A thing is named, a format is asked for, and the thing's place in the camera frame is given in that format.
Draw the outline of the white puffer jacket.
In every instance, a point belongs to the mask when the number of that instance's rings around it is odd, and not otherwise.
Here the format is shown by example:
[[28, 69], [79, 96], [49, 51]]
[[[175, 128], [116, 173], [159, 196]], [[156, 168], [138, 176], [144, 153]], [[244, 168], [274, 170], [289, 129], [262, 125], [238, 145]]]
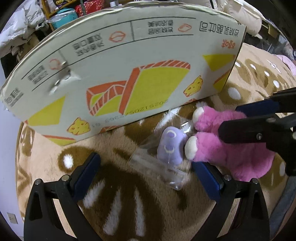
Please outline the white puffer jacket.
[[1, 31], [1, 58], [10, 53], [14, 47], [24, 44], [36, 30], [37, 25], [45, 20], [39, 1], [24, 1]]

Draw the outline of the beige patterned carpet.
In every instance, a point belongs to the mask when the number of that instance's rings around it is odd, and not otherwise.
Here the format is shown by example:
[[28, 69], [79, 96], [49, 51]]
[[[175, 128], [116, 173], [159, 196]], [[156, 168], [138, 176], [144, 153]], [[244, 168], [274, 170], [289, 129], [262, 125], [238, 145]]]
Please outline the beige patterned carpet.
[[[223, 90], [205, 99], [217, 110], [263, 100], [295, 86], [293, 64], [244, 44]], [[179, 191], [135, 172], [128, 160], [157, 125], [169, 122], [160, 113], [150, 118], [61, 147], [21, 124], [16, 142], [16, 192], [21, 217], [34, 181], [56, 181], [71, 174], [91, 152], [102, 166], [79, 207], [104, 240], [190, 240], [214, 207], [194, 172]]]

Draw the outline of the teal bag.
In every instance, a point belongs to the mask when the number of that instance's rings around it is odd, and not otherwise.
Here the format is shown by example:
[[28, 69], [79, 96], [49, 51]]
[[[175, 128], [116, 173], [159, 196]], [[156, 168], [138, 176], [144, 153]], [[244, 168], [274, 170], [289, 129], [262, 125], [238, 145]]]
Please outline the teal bag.
[[52, 24], [54, 30], [59, 27], [76, 20], [78, 15], [74, 9], [62, 9], [57, 12], [56, 15], [47, 20], [48, 23]]

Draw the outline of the purple plush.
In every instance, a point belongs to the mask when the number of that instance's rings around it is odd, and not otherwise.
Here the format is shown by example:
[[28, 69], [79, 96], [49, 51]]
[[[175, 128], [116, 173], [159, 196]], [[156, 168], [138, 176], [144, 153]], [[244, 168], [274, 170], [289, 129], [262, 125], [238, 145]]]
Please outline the purple plush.
[[185, 144], [195, 133], [193, 122], [178, 115], [180, 108], [169, 110], [154, 132], [133, 152], [129, 164], [139, 173], [181, 190], [191, 168]]

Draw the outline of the red patterned bag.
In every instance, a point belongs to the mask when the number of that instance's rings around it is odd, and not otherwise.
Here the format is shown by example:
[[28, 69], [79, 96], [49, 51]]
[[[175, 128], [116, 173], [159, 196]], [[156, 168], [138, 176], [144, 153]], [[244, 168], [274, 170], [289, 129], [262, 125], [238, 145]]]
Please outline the red patterned bag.
[[[93, 1], [83, 1], [84, 2], [84, 9], [86, 15], [100, 11], [104, 7], [104, 0], [93, 0]], [[83, 16], [83, 9], [81, 7], [81, 4], [78, 4], [75, 6], [75, 11], [79, 17]]]

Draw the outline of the pink bear plush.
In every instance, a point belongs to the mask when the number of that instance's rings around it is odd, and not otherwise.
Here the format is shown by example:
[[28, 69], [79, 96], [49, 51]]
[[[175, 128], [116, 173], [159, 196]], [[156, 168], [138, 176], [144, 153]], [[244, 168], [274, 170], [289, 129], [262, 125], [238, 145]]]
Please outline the pink bear plush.
[[224, 121], [246, 118], [233, 110], [216, 111], [205, 105], [193, 112], [193, 124], [197, 133], [185, 144], [185, 156], [193, 162], [208, 162], [226, 168], [238, 181], [248, 182], [261, 178], [271, 168], [275, 152], [264, 143], [226, 144], [218, 136], [218, 128]]

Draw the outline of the printed cardboard box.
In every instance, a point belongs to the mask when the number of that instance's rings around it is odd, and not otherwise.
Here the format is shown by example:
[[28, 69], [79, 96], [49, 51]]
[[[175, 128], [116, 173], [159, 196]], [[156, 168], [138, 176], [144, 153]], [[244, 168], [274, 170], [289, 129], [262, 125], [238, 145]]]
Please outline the printed cardboard box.
[[7, 109], [65, 146], [219, 93], [246, 27], [204, 6], [138, 1], [71, 21], [1, 88]]

